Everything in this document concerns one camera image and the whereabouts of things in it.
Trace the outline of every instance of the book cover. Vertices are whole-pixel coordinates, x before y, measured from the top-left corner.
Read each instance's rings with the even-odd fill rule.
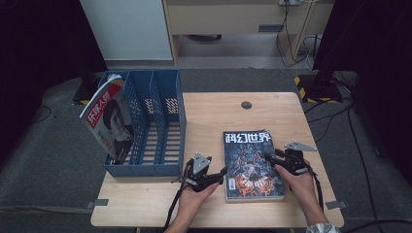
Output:
[[[282,179],[264,159],[274,153],[272,137],[266,130],[223,133],[226,202],[282,200]]]
[[[109,153],[112,164],[124,163],[134,140],[123,85],[121,76],[112,75],[97,89],[80,115],[81,122]]]

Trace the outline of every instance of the gray carpet floor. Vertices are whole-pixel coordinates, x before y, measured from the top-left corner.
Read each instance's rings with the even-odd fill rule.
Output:
[[[303,69],[195,69],[181,70],[184,92],[291,91],[297,93],[293,78],[309,74]],[[97,198],[103,182],[106,154],[79,122],[84,106],[72,105],[80,79],[48,89],[43,106],[32,125],[22,135],[13,156],[0,173],[0,232],[135,232],[133,228],[102,228],[90,224],[86,203]],[[349,94],[340,88],[344,96]],[[312,121],[345,109],[352,100],[323,104],[306,114]],[[302,103],[303,110],[315,104]],[[360,116],[350,111],[360,152],[370,180],[376,215],[379,219],[412,219],[412,187],[392,161],[375,155],[374,147]],[[310,123],[322,160],[342,210],[342,231],[374,220],[361,156],[350,130],[347,111]],[[60,207],[70,214],[23,210],[16,207]],[[384,232],[412,232],[403,223],[381,224]],[[142,232],[157,232],[154,228]],[[262,232],[238,229],[224,232]],[[271,229],[266,232],[289,232]],[[356,232],[379,232],[376,225]]]

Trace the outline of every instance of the plastic file holder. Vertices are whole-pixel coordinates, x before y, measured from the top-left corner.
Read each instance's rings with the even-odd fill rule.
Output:
[[[186,114],[178,70],[108,71],[124,79],[134,143],[123,165],[104,167],[113,177],[176,177],[183,168]]]

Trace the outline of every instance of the barcode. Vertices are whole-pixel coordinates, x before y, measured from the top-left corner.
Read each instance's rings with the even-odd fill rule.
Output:
[[[236,189],[236,185],[234,184],[234,179],[230,178],[229,179],[229,190],[235,190]]]

